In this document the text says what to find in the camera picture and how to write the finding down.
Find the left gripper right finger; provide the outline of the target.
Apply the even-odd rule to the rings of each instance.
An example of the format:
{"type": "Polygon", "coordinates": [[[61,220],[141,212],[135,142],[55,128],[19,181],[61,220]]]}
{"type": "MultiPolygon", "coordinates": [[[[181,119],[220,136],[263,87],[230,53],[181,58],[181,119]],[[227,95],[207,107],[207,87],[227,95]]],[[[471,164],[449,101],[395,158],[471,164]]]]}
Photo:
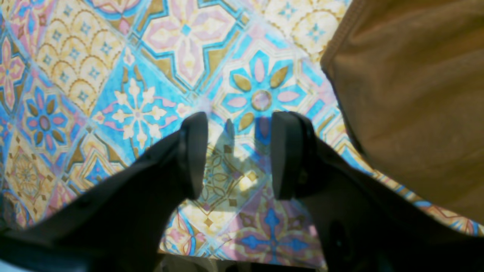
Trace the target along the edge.
{"type": "Polygon", "coordinates": [[[351,167],[307,117],[271,116],[274,196],[308,210],[330,272],[482,272],[483,237],[455,231],[351,167]]]}

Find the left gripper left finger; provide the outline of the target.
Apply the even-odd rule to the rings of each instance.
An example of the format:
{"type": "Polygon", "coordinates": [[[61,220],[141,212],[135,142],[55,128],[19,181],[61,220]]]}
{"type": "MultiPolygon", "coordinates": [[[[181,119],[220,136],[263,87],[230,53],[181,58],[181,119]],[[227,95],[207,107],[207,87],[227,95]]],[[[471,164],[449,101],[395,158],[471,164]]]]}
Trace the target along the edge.
{"type": "Polygon", "coordinates": [[[51,217],[1,236],[2,272],[152,272],[174,210],[202,191],[204,112],[51,217]]]}

